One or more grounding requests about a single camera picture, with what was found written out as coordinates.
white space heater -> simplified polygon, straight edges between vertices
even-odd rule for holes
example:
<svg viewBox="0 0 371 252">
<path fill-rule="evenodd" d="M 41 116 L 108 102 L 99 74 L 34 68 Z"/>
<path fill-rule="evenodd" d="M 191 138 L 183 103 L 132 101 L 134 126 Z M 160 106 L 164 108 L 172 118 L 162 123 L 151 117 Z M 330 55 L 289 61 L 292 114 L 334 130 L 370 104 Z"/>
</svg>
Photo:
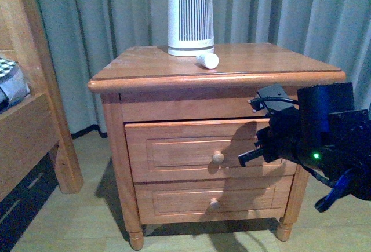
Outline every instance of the white space heater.
<svg viewBox="0 0 371 252">
<path fill-rule="evenodd" d="M 168 53 L 214 52 L 213 0 L 169 0 Z"/>
</svg>

nightstand leg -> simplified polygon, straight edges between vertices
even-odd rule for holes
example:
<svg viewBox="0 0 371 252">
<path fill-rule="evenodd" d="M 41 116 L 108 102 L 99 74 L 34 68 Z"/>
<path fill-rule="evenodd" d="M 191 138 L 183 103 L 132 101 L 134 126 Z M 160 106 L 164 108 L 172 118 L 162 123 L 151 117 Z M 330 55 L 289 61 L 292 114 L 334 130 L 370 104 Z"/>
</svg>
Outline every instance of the nightstand leg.
<svg viewBox="0 0 371 252">
<path fill-rule="evenodd" d="M 130 245 L 132 249 L 138 251 L 143 248 L 144 236 L 142 232 L 129 232 Z"/>
<path fill-rule="evenodd" d="M 279 220 L 279 225 L 276 231 L 277 239 L 282 242 L 289 240 L 292 226 L 297 221 L 308 179 L 309 173 L 306 172 L 300 165 L 298 165 L 296 167 L 296 172 L 292 181 L 286 212 L 285 215 Z"/>
<path fill-rule="evenodd" d="M 283 218 L 281 218 L 281 220 L 279 222 L 277 232 L 276 232 L 276 237 L 277 237 L 277 239 L 279 239 L 282 242 L 287 242 L 289 240 L 290 235 L 291 235 L 291 230 L 292 230 L 293 224 L 285 224 L 285 223 L 283 223 L 282 219 Z"/>
<path fill-rule="evenodd" d="M 130 235 L 130 244 L 134 250 L 143 247 L 143 232 L 138 213 L 132 171 L 118 94 L 102 94 L 102 103 L 106 117 L 107 134 L 112 150 L 112 162 L 120 198 L 125 228 Z"/>
</svg>

wooden bed frame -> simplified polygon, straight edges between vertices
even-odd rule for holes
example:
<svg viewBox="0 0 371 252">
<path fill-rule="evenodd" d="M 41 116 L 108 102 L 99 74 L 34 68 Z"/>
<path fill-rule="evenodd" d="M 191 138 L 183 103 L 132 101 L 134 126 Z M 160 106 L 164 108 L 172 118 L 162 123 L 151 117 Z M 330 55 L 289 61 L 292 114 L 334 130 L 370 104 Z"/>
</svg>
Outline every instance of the wooden bed frame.
<svg viewBox="0 0 371 252">
<path fill-rule="evenodd" d="M 0 54 L 19 62 L 31 90 L 0 114 L 0 201 L 48 154 L 63 193 L 78 193 L 81 171 L 35 0 L 0 0 Z"/>
</svg>

gray curtain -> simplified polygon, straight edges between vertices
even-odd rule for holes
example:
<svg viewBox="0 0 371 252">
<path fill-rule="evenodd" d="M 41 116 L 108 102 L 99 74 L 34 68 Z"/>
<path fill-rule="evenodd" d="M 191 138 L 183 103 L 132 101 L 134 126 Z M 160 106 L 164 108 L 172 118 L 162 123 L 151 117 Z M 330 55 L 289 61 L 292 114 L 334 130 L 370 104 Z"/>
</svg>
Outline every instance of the gray curtain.
<svg viewBox="0 0 371 252">
<path fill-rule="evenodd" d="M 98 124 L 86 84 L 136 45 L 167 44 L 167 0 L 38 0 L 72 133 Z M 371 103 L 371 0 L 213 0 L 216 43 L 271 42 L 343 69 Z"/>
</svg>

checkered fabric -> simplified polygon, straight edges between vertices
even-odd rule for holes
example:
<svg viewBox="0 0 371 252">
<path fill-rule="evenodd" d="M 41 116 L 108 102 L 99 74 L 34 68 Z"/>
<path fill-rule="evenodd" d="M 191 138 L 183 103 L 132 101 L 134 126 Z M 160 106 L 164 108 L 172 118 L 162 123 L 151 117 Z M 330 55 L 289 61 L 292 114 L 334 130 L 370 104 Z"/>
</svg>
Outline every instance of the checkered fabric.
<svg viewBox="0 0 371 252">
<path fill-rule="evenodd" d="M 0 78 L 4 77 L 17 65 L 17 62 L 0 57 Z"/>
</svg>

